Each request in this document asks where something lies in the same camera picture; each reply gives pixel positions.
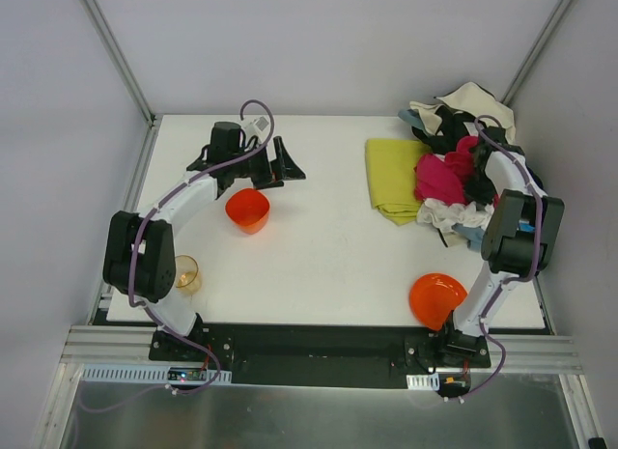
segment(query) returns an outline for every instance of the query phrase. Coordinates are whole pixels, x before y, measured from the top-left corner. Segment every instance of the yellow cloth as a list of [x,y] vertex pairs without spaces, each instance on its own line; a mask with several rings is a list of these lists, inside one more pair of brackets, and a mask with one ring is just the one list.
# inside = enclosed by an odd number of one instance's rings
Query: yellow cloth
[[430,148],[417,140],[370,138],[365,145],[371,206],[397,225],[416,218],[421,202],[414,198],[414,167]]

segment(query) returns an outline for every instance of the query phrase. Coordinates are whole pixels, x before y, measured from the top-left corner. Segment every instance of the beige cloth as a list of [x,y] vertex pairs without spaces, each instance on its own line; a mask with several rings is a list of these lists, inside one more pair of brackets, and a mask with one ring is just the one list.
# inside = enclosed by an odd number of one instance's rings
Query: beige cloth
[[[494,116],[505,128],[507,141],[511,144],[515,142],[513,110],[497,101],[474,82],[466,82],[452,94],[436,97],[436,99],[442,101],[449,108],[465,111],[473,116],[481,116],[482,114]],[[435,135],[442,123],[440,117],[435,113],[439,106],[439,104],[425,104],[417,101],[411,101],[409,104],[411,109],[418,112],[425,125],[425,130],[431,135]]]

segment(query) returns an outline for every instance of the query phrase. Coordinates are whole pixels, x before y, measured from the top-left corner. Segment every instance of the white label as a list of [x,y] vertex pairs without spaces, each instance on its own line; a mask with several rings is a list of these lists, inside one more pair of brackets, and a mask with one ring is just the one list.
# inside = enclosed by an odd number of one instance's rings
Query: white label
[[479,131],[476,128],[476,126],[474,125],[474,123],[463,123],[463,125],[467,129],[467,133],[469,133],[470,135],[473,135],[475,137],[479,136]]
[[440,378],[436,373],[431,375],[407,375],[407,389],[414,391],[437,391],[440,389]]

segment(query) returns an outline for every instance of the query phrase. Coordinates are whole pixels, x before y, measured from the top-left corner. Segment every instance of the white wall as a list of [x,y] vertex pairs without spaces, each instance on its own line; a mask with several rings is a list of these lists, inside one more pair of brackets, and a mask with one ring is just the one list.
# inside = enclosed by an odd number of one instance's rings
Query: white wall
[[515,103],[518,141],[566,211],[542,274],[618,446],[618,0],[578,0]]
[[158,113],[389,114],[501,97],[557,0],[99,0]]
[[78,0],[0,0],[0,447],[30,444],[145,132]]

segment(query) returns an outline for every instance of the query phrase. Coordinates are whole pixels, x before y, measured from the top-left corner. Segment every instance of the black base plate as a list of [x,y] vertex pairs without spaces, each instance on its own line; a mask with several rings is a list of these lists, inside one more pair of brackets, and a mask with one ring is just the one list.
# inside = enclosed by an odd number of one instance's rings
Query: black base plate
[[[407,387],[407,375],[425,375],[434,365],[443,365],[433,353],[434,336],[427,328],[231,323],[201,326],[206,331],[200,343],[211,346],[222,368],[232,371],[234,383],[397,389]],[[158,331],[149,358],[203,362],[205,355]],[[490,365],[488,354],[470,361],[470,367]]]

